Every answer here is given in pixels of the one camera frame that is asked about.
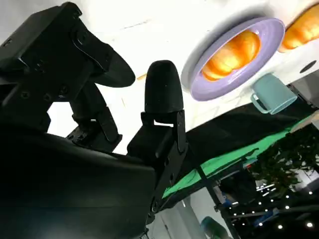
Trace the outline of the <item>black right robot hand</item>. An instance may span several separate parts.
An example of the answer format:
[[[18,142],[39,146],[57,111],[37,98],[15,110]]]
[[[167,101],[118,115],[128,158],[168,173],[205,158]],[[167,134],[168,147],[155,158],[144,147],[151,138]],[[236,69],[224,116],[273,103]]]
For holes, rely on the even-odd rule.
[[[0,236],[139,239],[188,150],[179,75],[147,72],[142,126],[126,155],[98,85],[128,87],[127,62],[65,2],[0,47]]]

